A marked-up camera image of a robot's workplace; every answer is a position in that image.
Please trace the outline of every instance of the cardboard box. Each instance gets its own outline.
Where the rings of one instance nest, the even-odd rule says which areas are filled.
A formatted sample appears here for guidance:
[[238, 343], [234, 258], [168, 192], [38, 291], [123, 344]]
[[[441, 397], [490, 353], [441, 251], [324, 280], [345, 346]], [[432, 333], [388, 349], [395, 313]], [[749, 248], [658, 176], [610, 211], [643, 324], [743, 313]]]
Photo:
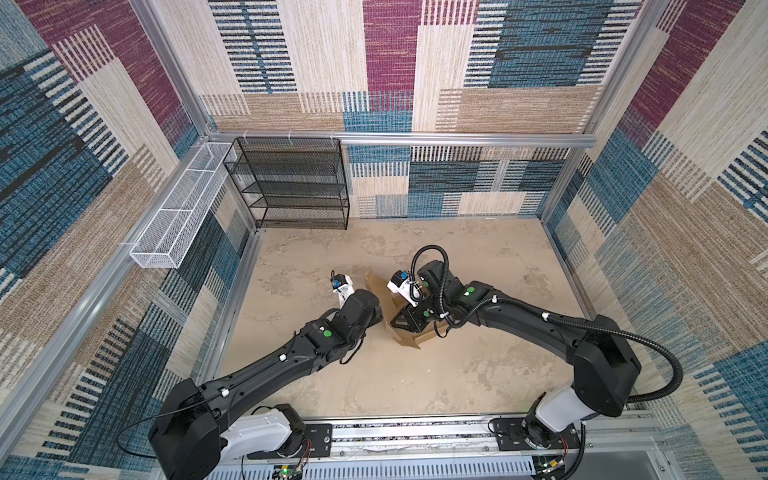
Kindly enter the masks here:
[[[400, 345], [421, 349], [421, 347], [419, 347], [421, 343], [437, 336], [435, 334], [435, 327], [432, 325], [432, 322], [430, 322], [423, 332], [413, 333], [408, 330], [396, 329], [390, 325], [390, 322], [395, 318], [397, 312], [408, 305], [408, 300], [403, 298], [402, 295], [389, 291], [389, 288], [386, 286], [388, 282], [389, 280], [384, 280], [382, 277], [374, 275], [370, 270], [366, 273], [366, 289], [379, 298], [379, 304], [382, 307], [382, 316], [384, 319], [381, 324], [384, 325], [384, 330], [386, 330], [387, 335], [391, 336]], [[448, 324], [443, 320], [438, 323], [437, 329], [439, 330], [440, 335], [443, 335], [448, 329]]]

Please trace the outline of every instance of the wooden floor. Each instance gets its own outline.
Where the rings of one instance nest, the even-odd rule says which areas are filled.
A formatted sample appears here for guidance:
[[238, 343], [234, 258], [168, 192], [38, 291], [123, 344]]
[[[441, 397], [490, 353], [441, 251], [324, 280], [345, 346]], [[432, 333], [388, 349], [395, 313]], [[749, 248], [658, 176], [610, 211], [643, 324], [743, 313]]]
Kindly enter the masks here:
[[[365, 288], [366, 271], [389, 278], [410, 268], [414, 252], [429, 243], [447, 250], [450, 269], [463, 283], [479, 280], [555, 312], [581, 315], [538, 220], [351, 219], [346, 231], [272, 229], [222, 373], [272, 352], [304, 323], [338, 306], [331, 270]], [[419, 266], [438, 257], [425, 253]], [[519, 412], [572, 375], [553, 354], [495, 329], [467, 324], [417, 350], [375, 326], [349, 365], [332, 364], [299, 379], [264, 404], [289, 402], [304, 417]]]

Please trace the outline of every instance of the black mesh shelf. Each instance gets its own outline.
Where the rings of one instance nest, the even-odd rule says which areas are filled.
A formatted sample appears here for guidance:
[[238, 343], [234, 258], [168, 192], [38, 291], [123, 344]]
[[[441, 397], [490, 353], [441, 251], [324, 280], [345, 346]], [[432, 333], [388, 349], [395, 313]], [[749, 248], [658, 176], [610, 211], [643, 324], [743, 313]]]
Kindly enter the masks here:
[[225, 163], [258, 227], [347, 228], [349, 191], [338, 140], [240, 137]]

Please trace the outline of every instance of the white mesh basket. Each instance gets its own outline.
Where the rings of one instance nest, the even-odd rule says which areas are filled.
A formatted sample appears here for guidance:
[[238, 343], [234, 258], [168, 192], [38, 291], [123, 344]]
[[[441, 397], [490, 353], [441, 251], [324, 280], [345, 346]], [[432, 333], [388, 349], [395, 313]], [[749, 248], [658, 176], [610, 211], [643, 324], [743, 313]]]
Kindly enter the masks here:
[[227, 143], [207, 143], [170, 191], [149, 225], [131, 248], [141, 268], [178, 268], [227, 178], [223, 165], [236, 161]]

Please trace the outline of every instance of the wire rack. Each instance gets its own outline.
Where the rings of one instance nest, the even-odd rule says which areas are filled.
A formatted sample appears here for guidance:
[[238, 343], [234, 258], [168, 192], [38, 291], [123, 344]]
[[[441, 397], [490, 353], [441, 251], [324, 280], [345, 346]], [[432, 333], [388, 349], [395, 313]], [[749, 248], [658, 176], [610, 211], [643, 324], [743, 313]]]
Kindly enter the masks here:
[[258, 227], [345, 230], [349, 191], [338, 140], [248, 138], [224, 166]]
[[228, 143], [207, 143], [197, 151], [131, 248], [141, 268], [178, 268], [203, 224], [222, 183], [224, 161], [236, 159]]

